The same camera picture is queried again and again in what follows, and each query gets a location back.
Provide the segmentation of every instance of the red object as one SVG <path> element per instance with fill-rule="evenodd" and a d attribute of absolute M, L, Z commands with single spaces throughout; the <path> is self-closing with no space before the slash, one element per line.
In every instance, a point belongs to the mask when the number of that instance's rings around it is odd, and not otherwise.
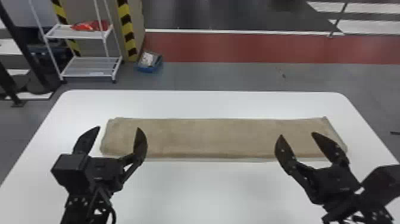
<path fill-rule="evenodd" d="M 107 20 L 101 20 L 101 25 L 103 30 L 108 30 L 108 26 L 110 25 Z M 71 26 L 72 29 L 76 31 L 100 31 L 99 21 L 87 21 L 82 23 L 77 23 Z"/>

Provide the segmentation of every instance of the towel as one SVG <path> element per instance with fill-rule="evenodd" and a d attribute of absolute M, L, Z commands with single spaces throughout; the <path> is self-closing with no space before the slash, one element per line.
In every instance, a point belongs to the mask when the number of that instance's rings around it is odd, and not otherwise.
<path fill-rule="evenodd" d="M 148 158 L 275 158 L 283 135 L 297 157 L 324 157 L 311 132 L 347 148 L 326 117 L 311 119 L 131 119 L 107 123 L 103 154 L 132 153 L 137 127 L 148 139 Z"/>

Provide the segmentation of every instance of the gray floor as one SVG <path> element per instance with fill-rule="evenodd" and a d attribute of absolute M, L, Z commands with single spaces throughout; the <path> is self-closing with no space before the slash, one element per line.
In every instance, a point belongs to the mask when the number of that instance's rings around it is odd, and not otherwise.
<path fill-rule="evenodd" d="M 4 180 L 57 98 L 69 89 L 340 92 L 400 160 L 400 136 L 389 133 L 400 131 L 399 69 L 359 64 L 164 63 L 157 74 L 142 74 L 128 63 L 120 69 L 117 84 L 108 79 L 74 79 L 49 101 L 30 101 L 24 108 L 10 108 L 10 102 L 0 101 L 0 180 Z"/>

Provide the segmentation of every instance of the white line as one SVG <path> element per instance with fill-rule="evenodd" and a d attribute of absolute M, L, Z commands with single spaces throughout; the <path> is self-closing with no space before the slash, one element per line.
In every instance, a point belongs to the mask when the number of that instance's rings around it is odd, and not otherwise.
<path fill-rule="evenodd" d="M 325 31 L 267 31 L 267 30 L 196 30 L 196 29 L 146 29 L 147 33 L 212 33 L 212 34 L 272 34 L 272 35 L 328 35 Z"/>
<path fill-rule="evenodd" d="M 344 33 L 400 35 L 400 21 L 341 20 L 338 28 Z"/>
<path fill-rule="evenodd" d="M 338 13 L 341 11 L 343 2 L 307 2 L 318 12 Z M 381 13 L 400 14 L 400 4 L 379 3 L 349 3 L 346 13 Z"/>
<path fill-rule="evenodd" d="M 13 39 L 0 39 L 0 55 L 22 55 L 18 45 Z"/>
<path fill-rule="evenodd" d="M 29 69 L 7 69 L 8 74 L 10 74 L 10 76 L 15 76 L 18 74 L 23 74 L 26 75 L 29 72 Z"/>
<path fill-rule="evenodd" d="M 347 13 L 383 13 L 399 14 L 400 4 L 368 4 L 350 3 L 346 8 Z"/>
<path fill-rule="evenodd" d="M 318 12 L 333 12 L 338 13 L 342 10 L 343 2 L 307 2 Z"/>
<path fill-rule="evenodd" d="M 3 21 L 0 19 L 0 29 L 6 29 Z"/>
<path fill-rule="evenodd" d="M 42 95 L 35 95 L 31 94 L 30 92 L 20 92 L 17 93 L 18 98 L 20 99 L 49 99 L 51 97 L 52 92 L 48 94 L 42 94 Z"/>

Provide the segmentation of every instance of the white table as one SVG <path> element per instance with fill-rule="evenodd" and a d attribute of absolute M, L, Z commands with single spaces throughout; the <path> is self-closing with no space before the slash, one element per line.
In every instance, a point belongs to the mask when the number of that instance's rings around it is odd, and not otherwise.
<path fill-rule="evenodd" d="M 341 94 L 328 92 L 90 91 L 64 93 L 0 187 L 1 223 L 59 223 L 67 192 L 50 173 L 86 130 L 113 117 L 271 118 L 327 116 L 349 148 L 355 176 L 397 161 Z M 311 161 L 314 167 L 326 161 Z M 276 161 L 147 161 L 113 196 L 117 224 L 310 224 L 325 214 Z M 400 222 L 400 199 L 388 207 Z"/>

